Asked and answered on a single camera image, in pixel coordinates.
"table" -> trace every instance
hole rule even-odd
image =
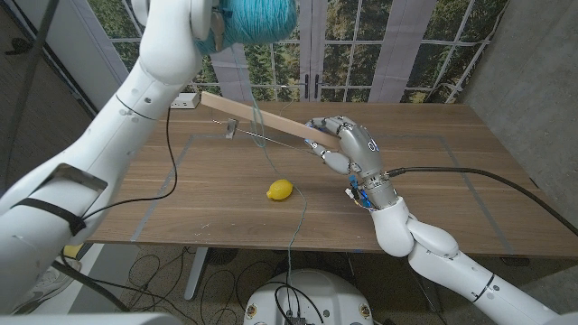
[[[285,103],[262,103],[278,114]],[[499,140],[465,105],[293,103],[283,116],[306,122],[344,115],[364,125],[378,143],[386,169],[461,166],[506,177],[545,195]],[[286,249],[299,224],[303,199],[285,201],[265,193],[278,179],[293,181],[307,199],[294,249],[381,252],[370,215],[344,193],[338,175],[306,152],[302,139],[266,128],[266,136],[302,149],[249,135],[225,138],[229,116],[204,106],[173,110],[171,143],[178,187],[169,198],[113,208],[90,241],[100,243]],[[239,129],[249,130],[246,120]],[[151,197],[172,187],[172,164],[164,121],[131,165],[118,199]],[[410,210],[425,223],[452,234],[471,255],[577,257],[578,237],[521,193],[479,175],[408,173],[392,180]]]

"robot finger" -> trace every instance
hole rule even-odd
[[[311,124],[318,129],[327,130],[329,133],[337,135],[341,125],[344,121],[340,116],[336,117],[315,117],[311,120]]]
[[[351,125],[357,125],[357,123],[353,122],[353,120],[347,116],[335,116],[334,118],[337,118],[337,119],[339,119],[345,123],[349,123]]]
[[[313,152],[323,159],[323,162],[327,164],[335,172],[347,175],[350,173],[350,158],[342,153],[334,153],[326,150],[322,145],[306,139],[305,142],[311,146]]]

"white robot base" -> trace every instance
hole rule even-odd
[[[358,289],[339,276],[313,269],[292,271],[291,284],[295,292],[283,287],[286,276],[279,274],[253,293],[247,303],[243,324],[285,324],[277,308],[275,292],[279,305],[294,325],[373,324],[368,301]]]

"wall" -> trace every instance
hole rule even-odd
[[[459,100],[578,227],[576,80],[578,1],[512,0]]]
[[[48,0],[15,0],[36,28]],[[87,31],[72,0],[61,0],[46,42],[96,109],[102,108],[120,85]]]
[[[6,137],[10,115],[21,91],[27,56],[6,56],[11,40],[24,38],[12,18],[0,7],[0,136]],[[76,140],[91,118],[74,99],[62,80],[40,60],[15,138],[10,163],[10,183],[45,162]]]

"printed forest mural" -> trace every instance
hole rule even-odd
[[[302,1],[312,0],[297,0],[298,8]],[[393,0],[328,0],[321,101],[368,101],[392,3]],[[438,0],[400,101],[452,103],[467,87],[477,63],[474,56],[487,42],[506,3],[507,0]],[[89,0],[89,4],[126,68],[131,70],[145,27],[135,20],[130,0]],[[243,46],[256,100],[300,99],[300,35],[315,32],[297,26],[287,40]],[[210,56],[203,57],[202,71],[188,89],[221,95]]]

